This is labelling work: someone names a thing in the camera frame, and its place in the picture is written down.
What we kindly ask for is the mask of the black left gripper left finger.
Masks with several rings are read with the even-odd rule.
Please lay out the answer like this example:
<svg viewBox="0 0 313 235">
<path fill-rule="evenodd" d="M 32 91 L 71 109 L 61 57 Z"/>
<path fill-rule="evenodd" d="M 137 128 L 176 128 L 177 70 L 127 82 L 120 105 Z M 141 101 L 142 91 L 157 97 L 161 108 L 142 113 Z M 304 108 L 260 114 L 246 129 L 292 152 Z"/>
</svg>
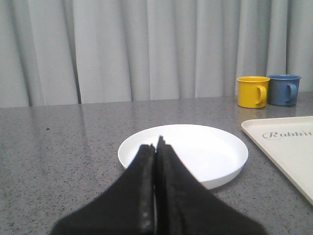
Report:
<svg viewBox="0 0 313 235">
<path fill-rule="evenodd" d="M 62 218 L 53 235 L 152 235 L 154 219 L 154 156 L 141 145 L 125 172 L 92 202 Z"/>
</svg>

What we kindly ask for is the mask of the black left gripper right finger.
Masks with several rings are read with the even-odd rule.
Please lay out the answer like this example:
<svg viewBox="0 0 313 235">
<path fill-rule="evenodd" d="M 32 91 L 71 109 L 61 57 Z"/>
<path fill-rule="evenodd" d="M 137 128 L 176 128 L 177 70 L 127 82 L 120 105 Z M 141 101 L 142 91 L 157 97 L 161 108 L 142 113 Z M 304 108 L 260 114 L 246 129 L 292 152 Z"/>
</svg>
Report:
<svg viewBox="0 0 313 235">
<path fill-rule="evenodd" d="M 265 235 L 258 222 L 211 194 L 159 137 L 156 150 L 159 235 Z"/>
</svg>

